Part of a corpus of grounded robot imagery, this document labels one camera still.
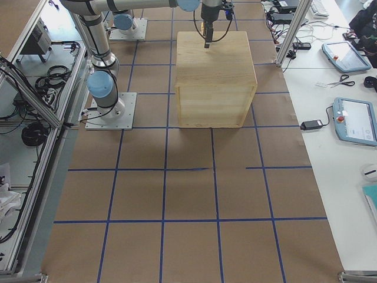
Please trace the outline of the brown paper mat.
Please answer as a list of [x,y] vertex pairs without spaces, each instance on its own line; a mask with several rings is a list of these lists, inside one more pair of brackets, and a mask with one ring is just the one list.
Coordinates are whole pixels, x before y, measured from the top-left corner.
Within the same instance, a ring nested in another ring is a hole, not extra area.
[[72,129],[47,252],[49,282],[336,282],[342,269],[259,1],[245,31],[258,89],[239,129],[180,129],[176,38],[190,14],[146,9],[144,42],[112,42],[130,131]]

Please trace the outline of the white keyboard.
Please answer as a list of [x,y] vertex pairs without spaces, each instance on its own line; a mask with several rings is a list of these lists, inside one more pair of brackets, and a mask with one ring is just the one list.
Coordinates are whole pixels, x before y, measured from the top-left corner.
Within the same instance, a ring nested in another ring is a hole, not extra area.
[[322,1],[320,0],[312,0],[309,8],[309,12],[311,13],[314,19],[328,19],[329,13],[326,8],[323,6]]

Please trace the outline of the black power adapter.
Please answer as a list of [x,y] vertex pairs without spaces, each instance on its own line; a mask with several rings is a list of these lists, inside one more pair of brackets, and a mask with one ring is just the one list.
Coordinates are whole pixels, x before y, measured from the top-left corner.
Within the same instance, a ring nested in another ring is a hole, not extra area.
[[303,121],[300,125],[300,129],[303,131],[306,130],[317,130],[323,127],[323,123],[321,120],[309,120]]

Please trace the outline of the teal notebook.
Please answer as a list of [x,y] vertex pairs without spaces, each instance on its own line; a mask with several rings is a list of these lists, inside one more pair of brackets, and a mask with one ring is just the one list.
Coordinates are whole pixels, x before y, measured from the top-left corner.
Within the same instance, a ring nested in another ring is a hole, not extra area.
[[366,202],[369,206],[371,214],[376,221],[376,197],[377,197],[377,187],[376,184],[367,185],[362,187],[362,191]]

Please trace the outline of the lower blue teach pendant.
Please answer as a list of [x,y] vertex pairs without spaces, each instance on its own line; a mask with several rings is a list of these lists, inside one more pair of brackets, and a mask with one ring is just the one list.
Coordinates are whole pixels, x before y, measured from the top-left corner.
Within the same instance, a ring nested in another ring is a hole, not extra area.
[[372,103],[337,97],[333,102],[333,115],[340,140],[376,147],[376,116]]

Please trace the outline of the blue teach pendant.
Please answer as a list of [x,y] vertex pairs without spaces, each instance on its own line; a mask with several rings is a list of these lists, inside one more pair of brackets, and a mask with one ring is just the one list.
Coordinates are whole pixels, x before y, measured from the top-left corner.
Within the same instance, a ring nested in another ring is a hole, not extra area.
[[376,147],[376,116],[372,103],[337,97],[333,102],[333,115],[340,140]]
[[324,43],[322,52],[342,73],[367,71],[372,68],[370,63],[348,41]]

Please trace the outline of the black power brick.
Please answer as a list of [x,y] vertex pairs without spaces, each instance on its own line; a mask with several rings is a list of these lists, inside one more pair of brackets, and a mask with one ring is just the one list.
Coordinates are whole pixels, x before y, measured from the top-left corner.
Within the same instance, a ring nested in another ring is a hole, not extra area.
[[294,14],[270,14],[269,15],[269,20],[273,24],[290,24],[291,21],[293,20]]

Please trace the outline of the grey control box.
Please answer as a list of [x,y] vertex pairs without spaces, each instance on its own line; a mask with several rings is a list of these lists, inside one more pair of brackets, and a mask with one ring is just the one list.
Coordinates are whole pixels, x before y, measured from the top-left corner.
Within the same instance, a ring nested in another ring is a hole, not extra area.
[[46,62],[52,44],[47,31],[44,21],[39,18],[20,54],[37,55],[42,62]]

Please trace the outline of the wooden drawer cabinet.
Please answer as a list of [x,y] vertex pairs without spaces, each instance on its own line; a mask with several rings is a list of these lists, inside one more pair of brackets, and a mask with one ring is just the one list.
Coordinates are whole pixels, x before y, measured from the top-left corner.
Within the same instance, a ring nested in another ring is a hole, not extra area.
[[195,31],[177,34],[176,95],[182,128],[239,128],[257,79],[245,31],[230,31],[209,48]]

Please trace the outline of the white round device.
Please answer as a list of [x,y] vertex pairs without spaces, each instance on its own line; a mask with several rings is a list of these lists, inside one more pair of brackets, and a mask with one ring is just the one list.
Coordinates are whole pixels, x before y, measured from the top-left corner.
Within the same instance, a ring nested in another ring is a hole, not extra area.
[[375,182],[377,179],[377,165],[374,164],[366,164],[361,167],[361,174],[365,180],[368,180],[370,182]]

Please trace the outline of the black scissors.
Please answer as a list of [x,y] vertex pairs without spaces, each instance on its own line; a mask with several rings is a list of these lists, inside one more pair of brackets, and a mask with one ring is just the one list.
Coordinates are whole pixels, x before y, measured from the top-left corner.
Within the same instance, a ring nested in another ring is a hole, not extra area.
[[349,86],[349,87],[354,86],[355,82],[354,81],[348,81],[349,77],[350,76],[347,75],[347,74],[342,74],[340,76],[339,81],[333,82],[333,83],[329,83],[328,85],[330,85],[331,88],[336,87],[338,85],[346,85],[346,86]]

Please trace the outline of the aluminium frame post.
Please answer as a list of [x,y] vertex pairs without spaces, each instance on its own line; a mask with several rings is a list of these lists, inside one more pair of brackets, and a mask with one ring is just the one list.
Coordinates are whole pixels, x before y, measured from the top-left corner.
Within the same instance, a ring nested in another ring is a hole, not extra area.
[[302,22],[309,10],[311,3],[312,3],[312,0],[299,1],[298,7],[291,21],[286,37],[280,47],[279,52],[277,53],[275,63],[278,67],[282,66],[283,61],[286,58],[289,48],[291,47],[293,40],[302,25]]

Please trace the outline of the upper blue teach pendant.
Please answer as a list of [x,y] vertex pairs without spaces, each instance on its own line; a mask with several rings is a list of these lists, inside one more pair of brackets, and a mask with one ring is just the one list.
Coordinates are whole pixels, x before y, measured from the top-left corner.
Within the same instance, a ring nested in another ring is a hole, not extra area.
[[372,68],[370,63],[348,41],[324,43],[322,52],[342,73],[367,71]]

